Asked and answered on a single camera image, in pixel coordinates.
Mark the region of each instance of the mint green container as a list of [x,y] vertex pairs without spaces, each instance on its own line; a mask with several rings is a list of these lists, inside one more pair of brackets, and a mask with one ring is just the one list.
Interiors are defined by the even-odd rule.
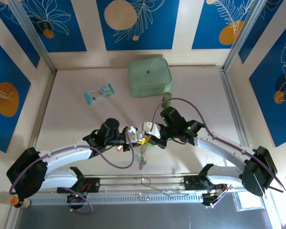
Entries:
[[135,60],[128,64],[130,91],[134,97],[170,92],[172,76],[166,59]]

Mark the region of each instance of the small bottle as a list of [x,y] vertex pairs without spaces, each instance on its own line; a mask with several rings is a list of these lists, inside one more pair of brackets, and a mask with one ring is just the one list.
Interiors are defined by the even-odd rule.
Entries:
[[29,199],[20,200],[18,197],[13,197],[10,199],[10,204],[12,204],[15,208],[27,208],[30,206],[31,201]]

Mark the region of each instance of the orange cap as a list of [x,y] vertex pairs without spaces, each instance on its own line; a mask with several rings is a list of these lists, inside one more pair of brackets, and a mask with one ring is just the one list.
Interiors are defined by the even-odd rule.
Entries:
[[12,205],[17,205],[19,203],[19,198],[17,197],[13,197],[12,199],[10,199],[10,204]]

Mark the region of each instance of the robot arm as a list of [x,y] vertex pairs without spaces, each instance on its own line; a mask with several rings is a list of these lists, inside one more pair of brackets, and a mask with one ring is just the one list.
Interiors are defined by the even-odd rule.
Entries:
[[[166,126],[159,124],[155,125],[156,128],[151,128],[152,123],[146,122],[143,124],[142,131],[134,127],[126,127],[120,133],[119,122],[109,118],[99,130],[94,130],[82,141],[69,147],[41,152],[37,152],[35,148],[29,148],[8,170],[7,176],[12,184],[16,183],[14,189],[21,199],[28,198],[37,191],[55,187],[68,187],[79,191],[89,184],[89,178],[85,178],[76,167],[68,170],[58,170],[58,168],[74,161],[95,157],[105,152],[107,146],[123,146],[123,150],[128,151],[130,144],[133,147],[141,146],[140,142],[147,135],[151,137],[149,143],[158,145],[162,149],[166,148],[167,141],[177,138],[183,143],[190,143],[215,152],[236,165],[236,167],[218,167],[208,164],[199,175],[184,178],[186,190],[210,190],[216,188],[217,184],[231,184],[244,186],[253,194],[262,196],[265,189],[269,187],[273,180],[272,176],[260,164],[242,152],[236,151],[231,145],[237,145],[244,151],[254,154],[276,174],[275,165],[265,148],[260,146],[254,150],[226,139],[230,143],[228,146],[214,137],[198,137],[198,132],[204,128],[204,125],[195,120],[187,122],[172,107],[164,109],[160,115]],[[60,188],[58,192],[69,193]]]

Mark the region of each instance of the white floor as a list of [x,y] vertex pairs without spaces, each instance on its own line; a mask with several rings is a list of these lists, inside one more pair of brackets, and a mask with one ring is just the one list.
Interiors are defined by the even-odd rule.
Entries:
[[[194,103],[202,112],[210,129],[233,141],[238,141],[227,98],[217,67],[172,67],[173,97]],[[111,83],[115,94],[92,105],[87,105],[84,93]],[[46,114],[38,138],[37,150],[47,150],[70,145],[81,140],[107,118],[120,122],[120,131],[133,125],[141,129],[142,123],[151,121],[162,96],[132,97],[126,68],[94,68],[61,70],[57,72]],[[172,106],[186,120],[200,121],[198,114],[182,101],[172,101]],[[113,163],[126,166],[131,161],[130,152],[119,152],[114,147],[104,153]],[[75,162],[85,175],[198,173],[205,164],[220,166],[226,162],[207,150],[191,145],[169,142],[165,150],[147,149],[147,165],[142,171],[137,162],[129,169],[116,169],[101,157]]]

